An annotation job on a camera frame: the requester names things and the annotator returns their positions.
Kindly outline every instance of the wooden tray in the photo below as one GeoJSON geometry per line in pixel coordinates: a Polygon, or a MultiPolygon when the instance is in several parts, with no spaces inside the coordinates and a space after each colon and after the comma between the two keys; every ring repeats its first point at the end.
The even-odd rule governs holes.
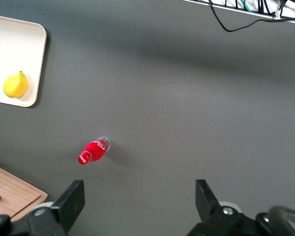
{"type": "Polygon", "coordinates": [[[0,168],[0,214],[16,221],[43,203],[47,194],[0,168]]]}

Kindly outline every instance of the gray tabletop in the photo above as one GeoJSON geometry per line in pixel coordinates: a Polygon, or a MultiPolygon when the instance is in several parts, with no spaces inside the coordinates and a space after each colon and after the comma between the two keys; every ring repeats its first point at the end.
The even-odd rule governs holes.
{"type": "Polygon", "coordinates": [[[0,0],[0,15],[48,34],[37,102],[0,104],[0,167],[49,201],[83,179],[70,235],[186,235],[201,178],[249,217],[295,209],[295,24],[227,33],[181,0],[0,0]],[[80,165],[100,136],[111,150],[80,165]]]}

